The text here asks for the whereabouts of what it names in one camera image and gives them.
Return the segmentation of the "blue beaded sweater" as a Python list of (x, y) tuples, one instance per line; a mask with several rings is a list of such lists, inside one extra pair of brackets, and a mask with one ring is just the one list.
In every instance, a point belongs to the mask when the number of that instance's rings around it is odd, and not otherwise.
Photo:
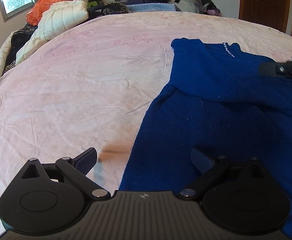
[(199, 177), (192, 148), (233, 161), (257, 157), (288, 195), (292, 239), (292, 79), (261, 76), (270, 58), (239, 44), (177, 38), (169, 82), (141, 123), (122, 191), (180, 191)]

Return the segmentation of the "purple bag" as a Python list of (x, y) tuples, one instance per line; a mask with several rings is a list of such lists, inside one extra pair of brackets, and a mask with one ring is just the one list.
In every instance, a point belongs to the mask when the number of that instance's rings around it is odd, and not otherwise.
[(220, 12), (220, 10), (218, 8), (206, 10), (206, 14), (209, 15), (209, 16), (221, 17), (221, 12)]

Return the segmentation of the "pink bed blanket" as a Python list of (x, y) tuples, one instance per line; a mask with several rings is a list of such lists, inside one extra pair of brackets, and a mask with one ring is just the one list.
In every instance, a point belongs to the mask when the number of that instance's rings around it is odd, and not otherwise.
[(145, 112), (169, 81), (171, 41), (183, 37), (292, 58), (291, 36), (234, 18), (139, 12), (80, 24), (0, 78), (0, 196), (28, 159), (53, 163), (90, 147), (98, 162), (89, 178), (118, 189)]

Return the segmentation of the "light blue towel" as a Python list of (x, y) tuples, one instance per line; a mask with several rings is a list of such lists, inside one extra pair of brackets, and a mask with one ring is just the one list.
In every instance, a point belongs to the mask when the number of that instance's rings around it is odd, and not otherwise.
[(143, 3), (126, 6), (129, 12), (158, 12), (181, 11), (176, 5), (170, 3)]

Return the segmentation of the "dark patterned garment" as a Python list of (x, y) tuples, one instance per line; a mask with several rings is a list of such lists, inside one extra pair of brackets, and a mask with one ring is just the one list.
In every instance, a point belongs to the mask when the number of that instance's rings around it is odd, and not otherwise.
[(102, 9), (101, 13), (103, 16), (105, 15), (117, 15), (117, 14), (128, 14), (129, 9), (126, 5), (119, 2), (112, 2), (106, 4)]

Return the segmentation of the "cream quilted jacket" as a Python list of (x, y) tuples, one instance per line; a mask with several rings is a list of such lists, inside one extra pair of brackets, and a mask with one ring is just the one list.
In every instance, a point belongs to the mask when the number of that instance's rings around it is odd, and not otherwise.
[(73, 0), (54, 3), (43, 12), (37, 29), (17, 52), (15, 64), (29, 58), (41, 46), (88, 19), (88, 0)]

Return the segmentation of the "orange plastic bag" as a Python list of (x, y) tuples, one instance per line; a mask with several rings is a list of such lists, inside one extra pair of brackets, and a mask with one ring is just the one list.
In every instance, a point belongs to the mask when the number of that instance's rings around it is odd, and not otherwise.
[(72, 0), (38, 0), (32, 10), (27, 14), (26, 21), (30, 25), (37, 25), (41, 20), (43, 13), (46, 12), (51, 5), (62, 1), (72, 1)]

